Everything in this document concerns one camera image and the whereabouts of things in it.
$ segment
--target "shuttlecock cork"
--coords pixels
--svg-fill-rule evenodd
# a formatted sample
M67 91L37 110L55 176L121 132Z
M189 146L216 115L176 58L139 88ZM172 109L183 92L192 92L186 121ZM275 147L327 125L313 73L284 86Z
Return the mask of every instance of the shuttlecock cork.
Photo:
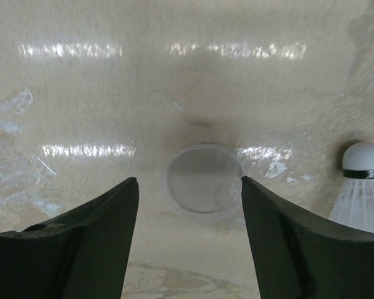
M345 182L330 220L374 232L374 143L359 142L342 158Z

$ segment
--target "shuttlecock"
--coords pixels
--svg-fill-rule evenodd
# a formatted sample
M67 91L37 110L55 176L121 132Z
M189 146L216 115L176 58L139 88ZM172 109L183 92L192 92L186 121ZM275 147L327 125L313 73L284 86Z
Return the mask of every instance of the shuttlecock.
M360 142L349 147L342 168L345 182L330 220L374 232L374 144Z

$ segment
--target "circular lid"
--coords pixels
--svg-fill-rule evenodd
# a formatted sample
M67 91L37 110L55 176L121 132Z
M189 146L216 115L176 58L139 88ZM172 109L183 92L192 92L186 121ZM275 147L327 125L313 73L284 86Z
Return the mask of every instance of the circular lid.
M374 170L374 143L359 142L343 154L342 168L346 171Z
M217 145L185 149L169 164L166 200L179 214L216 221L240 207L243 167L238 158Z

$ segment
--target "black stripe on shuttlecock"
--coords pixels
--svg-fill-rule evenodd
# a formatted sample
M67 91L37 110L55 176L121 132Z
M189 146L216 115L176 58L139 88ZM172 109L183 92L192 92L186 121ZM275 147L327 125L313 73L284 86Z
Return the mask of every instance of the black stripe on shuttlecock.
M350 179L374 179L374 170L343 170L343 176Z

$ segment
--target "beige floor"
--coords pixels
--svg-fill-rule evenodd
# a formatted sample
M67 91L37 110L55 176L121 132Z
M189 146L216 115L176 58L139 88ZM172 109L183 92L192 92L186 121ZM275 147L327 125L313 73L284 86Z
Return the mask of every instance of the beige floor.
M259 298L241 211L165 204L177 151L227 146L328 217L352 140L374 141L374 0L0 0L0 231L136 176L123 298Z

